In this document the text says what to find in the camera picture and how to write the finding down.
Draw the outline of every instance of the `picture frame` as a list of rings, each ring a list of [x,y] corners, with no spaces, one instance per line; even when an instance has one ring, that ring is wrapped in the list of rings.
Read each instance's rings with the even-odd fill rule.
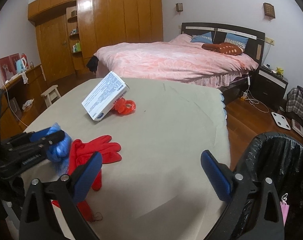
[[[10,55],[9,59],[10,59],[10,62],[13,66],[13,74],[16,75],[17,74],[16,61],[20,60],[19,53]]]
[[[4,84],[6,80],[10,80],[14,73],[16,73],[12,63],[10,62],[9,56],[0,58],[0,72],[2,74]]]

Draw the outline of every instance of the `wooden wardrobe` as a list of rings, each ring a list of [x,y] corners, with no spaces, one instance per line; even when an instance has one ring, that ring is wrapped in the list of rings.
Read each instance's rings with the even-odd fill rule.
[[[77,17],[70,23],[72,10]],[[48,83],[87,72],[87,62],[101,47],[163,41],[161,0],[36,0],[29,4],[28,19],[35,23]],[[75,27],[79,34],[70,35]],[[81,51],[72,53],[78,41]]]

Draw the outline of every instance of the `blue plastic bag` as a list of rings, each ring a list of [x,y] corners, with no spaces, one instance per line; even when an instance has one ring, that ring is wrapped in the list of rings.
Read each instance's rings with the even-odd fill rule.
[[[59,130],[61,130],[59,124],[54,123],[53,126],[49,128],[46,135],[52,134]],[[65,132],[65,138],[59,143],[50,146],[47,151],[47,159],[53,162],[56,173],[59,176],[67,173],[71,143],[71,137]]]

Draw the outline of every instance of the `nightstand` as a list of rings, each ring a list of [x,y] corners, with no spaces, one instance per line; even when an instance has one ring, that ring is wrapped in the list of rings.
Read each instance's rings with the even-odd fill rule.
[[[281,78],[261,67],[249,90],[255,99],[277,112],[287,86],[288,80],[286,78]]]

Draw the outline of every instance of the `screw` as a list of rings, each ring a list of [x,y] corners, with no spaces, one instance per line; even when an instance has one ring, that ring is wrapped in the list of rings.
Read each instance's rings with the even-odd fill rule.
[[[32,185],[37,185],[38,182],[39,182],[39,179],[33,179],[33,180],[31,181]]]
[[[265,181],[266,181],[268,184],[271,184],[271,183],[272,183],[272,179],[271,179],[271,178],[266,178]]]
[[[237,173],[237,174],[235,175],[235,178],[236,178],[237,180],[243,180],[244,176],[241,175],[241,174],[239,174],[239,173]]]
[[[67,174],[62,175],[62,176],[60,177],[60,180],[62,180],[62,181],[67,181],[67,180],[69,180],[69,175],[67,175]]]

